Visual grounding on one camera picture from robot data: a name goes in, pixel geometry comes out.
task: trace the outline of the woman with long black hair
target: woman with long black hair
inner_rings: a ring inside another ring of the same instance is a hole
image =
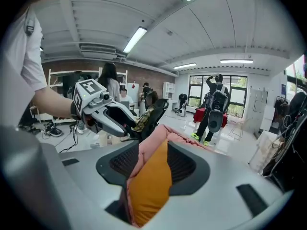
[[[107,62],[104,65],[102,73],[98,78],[98,83],[106,88],[115,101],[120,102],[119,83],[114,63]]]

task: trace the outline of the chair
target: chair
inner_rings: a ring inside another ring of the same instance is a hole
[[[140,142],[145,140],[147,137],[151,135],[151,133],[154,131],[154,129],[158,126],[158,122],[165,113],[166,109],[168,108],[168,100],[167,99],[159,99],[156,101],[155,109],[152,111],[152,113],[149,116],[149,119],[147,123],[145,124],[144,129],[142,132],[135,132],[131,131],[131,139],[134,140],[137,139]]]

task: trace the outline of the whiteboard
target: whiteboard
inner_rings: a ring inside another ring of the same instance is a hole
[[[134,103],[137,103],[139,101],[139,84],[133,82],[127,83],[127,95],[133,99]]]

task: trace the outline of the air conditioning unit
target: air conditioning unit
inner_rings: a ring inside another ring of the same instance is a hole
[[[117,58],[116,49],[111,46],[83,44],[80,49],[84,57],[113,60]]]

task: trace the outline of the red tablecloth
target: red tablecloth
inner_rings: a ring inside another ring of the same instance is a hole
[[[201,108],[201,109],[196,110],[196,113],[194,114],[194,117],[193,117],[194,118],[194,123],[202,121],[202,119],[203,119],[203,117],[205,115],[205,110],[206,110],[206,108],[204,108],[204,107]],[[226,126],[226,124],[227,124],[227,114],[224,113],[224,115],[223,115],[223,122],[222,122],[222,128],[224,128]]]

